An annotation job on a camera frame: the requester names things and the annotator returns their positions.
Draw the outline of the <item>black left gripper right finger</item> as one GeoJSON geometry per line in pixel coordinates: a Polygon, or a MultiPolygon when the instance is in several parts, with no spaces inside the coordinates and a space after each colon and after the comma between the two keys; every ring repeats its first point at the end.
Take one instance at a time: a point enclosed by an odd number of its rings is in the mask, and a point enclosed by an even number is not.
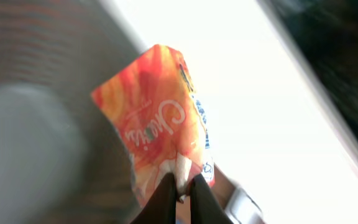
{"type": "Polygon", "coordinates": [[[201,174],[191,181],[189,196],[191,224],[233,224],[201,174]]]}

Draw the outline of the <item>orange tissue pack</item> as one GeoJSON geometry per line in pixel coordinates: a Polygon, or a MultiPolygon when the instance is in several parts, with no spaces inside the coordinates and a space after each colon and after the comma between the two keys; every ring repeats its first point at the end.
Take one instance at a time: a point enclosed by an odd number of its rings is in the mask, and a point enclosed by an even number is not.
{"type": "Polygon", "coordinates": [[[180,195],[198,174],[214,184],[206,113],[180,51],[154,45],[91,97],[129,152],[141,206],[166,174],[180,195]]]}

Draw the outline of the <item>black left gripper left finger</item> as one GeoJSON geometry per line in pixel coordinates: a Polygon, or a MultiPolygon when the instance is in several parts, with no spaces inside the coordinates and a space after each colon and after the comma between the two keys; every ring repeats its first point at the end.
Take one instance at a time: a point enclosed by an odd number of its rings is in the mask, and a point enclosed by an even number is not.
{"type": "Polygon", "coordinates": [[[175,224],[176,204],[175,176],[169,173],[160,181],[146,206],[131,224],[175,224]]]}

